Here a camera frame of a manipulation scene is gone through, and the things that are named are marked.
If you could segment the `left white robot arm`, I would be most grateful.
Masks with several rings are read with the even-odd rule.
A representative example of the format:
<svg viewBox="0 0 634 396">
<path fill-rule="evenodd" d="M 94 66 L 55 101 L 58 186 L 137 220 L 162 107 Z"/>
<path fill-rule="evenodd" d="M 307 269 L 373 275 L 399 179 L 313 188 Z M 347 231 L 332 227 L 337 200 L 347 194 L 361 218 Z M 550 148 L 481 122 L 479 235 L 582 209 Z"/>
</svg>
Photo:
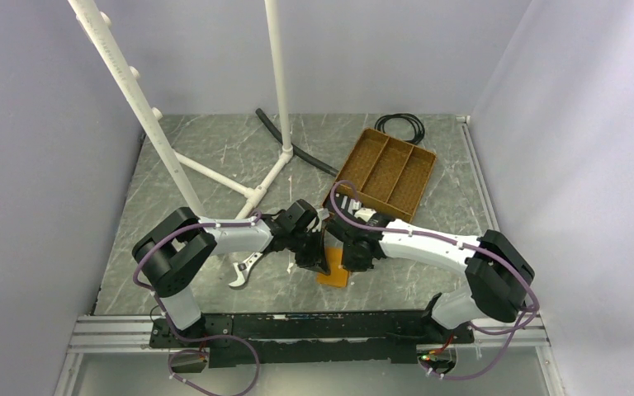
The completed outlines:
<svg viewBox="0 0 634 396">
<path fill-rule="evenodd" d="M 317 210 L 306 200 L 245 219 L 211 219 L 181 207 L 134 245 L 133 282 L 158 301 L 172 324 L 172 336 L 191 347 L 203 338 L 205 325 L 190 284 L 210 257 L 249 253 L 248 261 L 235 269 L 238 278 L 247 278 L 261 258 L 289 251 L 298 267 L 328 275 L 322 234 L 328 217 L 327 210 Z"/>
</svg>

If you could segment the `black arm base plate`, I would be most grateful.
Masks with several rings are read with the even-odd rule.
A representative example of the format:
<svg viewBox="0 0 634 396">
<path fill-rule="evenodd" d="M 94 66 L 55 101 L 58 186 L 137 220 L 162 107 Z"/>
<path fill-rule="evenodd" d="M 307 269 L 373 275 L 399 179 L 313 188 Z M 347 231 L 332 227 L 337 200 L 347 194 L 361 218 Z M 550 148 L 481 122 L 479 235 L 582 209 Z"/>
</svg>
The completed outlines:
<svg viewBox="0 0 634 396">
<path fill-rule="evenodd" d="M 176 338 L 165 319 L 153 321 L 155 350 L 197 349 L 199 338 L 212 368 L 236 365 L 329 361 L 409 364 L 427 347 L 471 344 L 465 324 L 437 328 L 423 310 L 316 313 L 206 313 Z"/>
</svg>

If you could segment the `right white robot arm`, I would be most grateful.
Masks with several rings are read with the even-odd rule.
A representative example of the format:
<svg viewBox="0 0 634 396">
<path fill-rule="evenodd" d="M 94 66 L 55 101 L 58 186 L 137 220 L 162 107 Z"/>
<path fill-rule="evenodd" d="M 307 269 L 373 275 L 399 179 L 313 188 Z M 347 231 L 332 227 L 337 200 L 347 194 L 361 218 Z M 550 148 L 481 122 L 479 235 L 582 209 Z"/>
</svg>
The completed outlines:
<svg viewBox="0 0 634 396">
<path fill-rule="evenodd" d="M 325 228 L 343 244 L 344 267 L 367 271 L 381 259 L 406 259 L 447 271 L 460 280 L 453 290 L 434 295 L 424 310 L 422 331 L 442 342 L 458 326 L 490 318 L 516 326 L 538 312 L 532 291 L 534 270 L 500 232 L 481 236 L 440 233 L 372 209 L 335 210 Z"/>
</svg>

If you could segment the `brown woven divided tray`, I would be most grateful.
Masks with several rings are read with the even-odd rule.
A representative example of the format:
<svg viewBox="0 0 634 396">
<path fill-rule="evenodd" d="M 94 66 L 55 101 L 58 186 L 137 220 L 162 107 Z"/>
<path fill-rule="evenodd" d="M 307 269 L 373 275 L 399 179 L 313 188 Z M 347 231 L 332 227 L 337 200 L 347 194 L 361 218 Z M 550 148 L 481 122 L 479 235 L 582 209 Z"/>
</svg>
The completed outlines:
<svg viewBox="0 0 634 396">
<path fill-rule="evenodd" d="M 335 181 L 351 182 L 364 206 L 411 221 L 436 161 L 436 154 L 425 148 L 365 129 Z"/>
</svg>

